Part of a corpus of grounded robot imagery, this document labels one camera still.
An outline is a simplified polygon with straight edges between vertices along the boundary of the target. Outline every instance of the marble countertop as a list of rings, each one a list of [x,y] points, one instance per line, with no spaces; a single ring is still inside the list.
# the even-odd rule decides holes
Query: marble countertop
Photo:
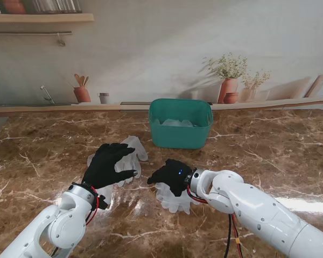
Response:
[[[169,213],[147,178],[168,158],[197,168],[229,169],[323,231],[323,111],[214,111],[198,150],[154,146],[147,112],[25,113],[0,131],[0,253],[45,207],[80,181],[87,157],[105,142],[138,136],[149,159],[142,177],[114,187],[72,258],[223,257],[228,218],[209,205]],[[244,257],[283,257],[238,229]],[[238,257],[232,245],[229,257]]]

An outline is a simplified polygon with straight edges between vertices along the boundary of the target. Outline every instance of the white wall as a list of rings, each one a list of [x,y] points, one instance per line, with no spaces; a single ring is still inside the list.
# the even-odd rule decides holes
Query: white wall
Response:
[[[323,73],[323,0],[88,0],[94,23],[0,25],[0,31],[61,31],[51,36],[0,35],[0,104],[76,102],[62,77],[90,76],[88,89],[112,102],[189,97],[215,101],[219,84],[204,57],[248,57],[252,70],[272,70],[265,89]]]

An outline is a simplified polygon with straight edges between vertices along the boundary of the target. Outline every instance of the wooden spoon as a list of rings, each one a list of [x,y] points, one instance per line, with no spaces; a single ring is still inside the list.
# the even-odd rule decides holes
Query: wooden spoon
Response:
[[[81,76],[80,77],[80,83],[81,83],[80,86],[81,87],[84,87],[84,80],[85,80],[85,76]]]
[[[80,77],[79,77],[79,75],[78,74],[74,74],[74,77],[75,77],[76,81],[78,82],[78,84],[80,86],[82,86],[82,84],[80,83]]]
[[[85,87],[85,84],[87,83],[87,81],[88,81],[88,76],[86,77],[86,80],[85,80],[85,82],[84,82],[84,87]]]

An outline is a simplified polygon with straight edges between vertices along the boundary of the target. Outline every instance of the terracotta vase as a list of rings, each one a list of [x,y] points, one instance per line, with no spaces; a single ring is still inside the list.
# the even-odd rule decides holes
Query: terracotta vase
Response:
[[[237,78],[227,78],[221,84],[219,98],[217,100],[218,104],[224,103],[224,98],[226,93],[235,93],[238,88],[238,80]]]
[[[25,15],[24,5],[20,0],[4,0],[4,5],[8,13],[12,15]]]
[[[224,103],[225,104],[234,104],[238,100],[238,92],[229,92],[226,93],[225,98],[224,98]]]
[[[79,103],[81,102],[91,102],[90,95],[85,87],[74,88],[74,94]]]

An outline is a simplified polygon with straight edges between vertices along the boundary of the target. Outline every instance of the pot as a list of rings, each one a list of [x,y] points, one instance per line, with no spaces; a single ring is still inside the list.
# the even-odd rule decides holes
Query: pot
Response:
[[[238,100],[238,92],[229,92],[226,93],[225,98],[224,98],[224,103],[225,104],[234,104]]]
[[[255,98],[256,90],[244,88],[240,95],[238,102],[251,102]]]
[[[4,6],[8,13],[12,15],[25,15],[25,7],[20,0],[4,0]]]
[[[237,78],[227,78],[221,84],[219,98],[217,100],[218,104],[224,104],[224,98],[227,93],[235,93],[238,88]]]
[[[79,103],[81,102],[91,102],[90,95],[85,87],[74,88],[74,94]]]
[[[99,93],[98,96],[99,96],[99,99],[101,101],[101,104],[107,104],[108,103],[108,98],[109,98],[108,93]]]

